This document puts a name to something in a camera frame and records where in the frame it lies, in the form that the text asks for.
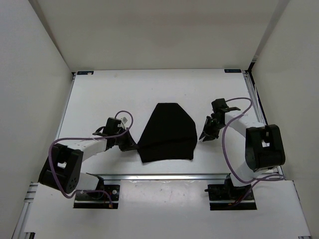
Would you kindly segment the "black skirt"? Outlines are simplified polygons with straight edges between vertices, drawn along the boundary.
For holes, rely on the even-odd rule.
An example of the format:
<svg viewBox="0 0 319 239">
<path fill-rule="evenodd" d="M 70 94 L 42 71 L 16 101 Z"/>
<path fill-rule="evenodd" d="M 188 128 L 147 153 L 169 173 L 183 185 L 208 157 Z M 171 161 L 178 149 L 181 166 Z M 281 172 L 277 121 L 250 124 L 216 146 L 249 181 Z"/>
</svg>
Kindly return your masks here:
<svg viewBox="0 0 319 239">
<path fill-rule="evenodd" d="M 192 160 L 196 125 L 178 103 L 158 103 L 138 142 L 143 164 L 162 160 Z"/>
</svg>

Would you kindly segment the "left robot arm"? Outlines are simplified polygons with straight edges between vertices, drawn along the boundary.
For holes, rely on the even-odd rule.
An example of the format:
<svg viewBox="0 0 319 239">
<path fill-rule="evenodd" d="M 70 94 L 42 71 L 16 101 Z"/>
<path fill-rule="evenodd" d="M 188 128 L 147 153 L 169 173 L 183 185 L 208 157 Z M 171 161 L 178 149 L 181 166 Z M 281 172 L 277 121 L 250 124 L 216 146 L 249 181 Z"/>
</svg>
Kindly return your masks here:
<svg viewBox="0 0 319 239">
<path fill-rule="evenodd" d="M 49 147 L 48 157 L 40 172 L 40 184 L 56 189 L 65 198 L 76 193 L 87 194 L 93 199 L 110 198 L 101 177 L 82 173 L 82 163 L 89 158 L 116 146 L 120 151 L 138 149 L 130 134 L 128 120 L 108 118 L 104 126 L 97 128 L 92 137 L 64 137 L 55 140 Z"/>
</svg>

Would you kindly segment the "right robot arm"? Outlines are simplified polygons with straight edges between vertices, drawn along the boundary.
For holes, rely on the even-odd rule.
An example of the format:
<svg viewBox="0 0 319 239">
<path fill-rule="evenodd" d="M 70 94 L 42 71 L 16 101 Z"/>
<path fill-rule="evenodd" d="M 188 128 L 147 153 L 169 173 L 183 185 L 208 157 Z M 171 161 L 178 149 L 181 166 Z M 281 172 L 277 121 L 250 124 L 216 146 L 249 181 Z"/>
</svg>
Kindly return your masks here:
<svg viewBox="0 0 319 239">
<path fill-rule="evenodd" d="M 247 112 L 253 106 L 253 101 L 248 97 L 229 100 L 220 98 L 211 105 L 212 114 L 206 117 L 199 140 L 212 141 L 222 133 L 222 151 L 230 170 L 230 183 L 224 186 L 225 196 L 235 199 L 242 193 L 242 187 L 255 181 L 283 179 L 283 176 L 260 177 L 268 170 L 285 164 L 286 156 L 279 127 L 250 121 Z M 237 168 L 232 167 L 226 151 L 226 131 L 230 127 L 245 138 L 245 159 Z"/>
</svg>

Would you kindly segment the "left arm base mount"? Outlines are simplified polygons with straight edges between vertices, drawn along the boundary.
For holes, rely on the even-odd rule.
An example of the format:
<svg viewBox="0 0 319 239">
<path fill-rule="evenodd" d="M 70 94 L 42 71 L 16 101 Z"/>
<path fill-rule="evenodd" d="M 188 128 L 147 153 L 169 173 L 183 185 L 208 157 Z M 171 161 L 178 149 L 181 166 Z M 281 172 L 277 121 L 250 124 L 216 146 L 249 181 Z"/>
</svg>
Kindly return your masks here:
<svg viewBox="0 0 319 239">
<path fill-rule="evenodd" d="M 105 180 L 95 175 L 99 179 L 96 190 L 105 191 L 91 193 L 77 193 L 74 199 L 74 209 L 118 209 L 120 197 L 120 184 L 105 183 Z"/>
</svg>

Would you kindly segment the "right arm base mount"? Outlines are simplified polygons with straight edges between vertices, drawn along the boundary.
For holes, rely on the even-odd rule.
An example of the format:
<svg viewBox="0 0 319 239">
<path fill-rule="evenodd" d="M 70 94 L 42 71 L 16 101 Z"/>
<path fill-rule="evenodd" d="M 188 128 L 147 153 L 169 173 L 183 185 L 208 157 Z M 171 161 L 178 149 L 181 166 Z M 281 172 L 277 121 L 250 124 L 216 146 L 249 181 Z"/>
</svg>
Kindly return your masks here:
<svg viewBox="0 0 319 239">
<path fill-rule="evenodd" d="M 224 184 L 208 184 L 204 191 L 211 211 L 257 210 L 251 184 L 235 187 L 230 179 L 225 179 Z"/>
</svg>

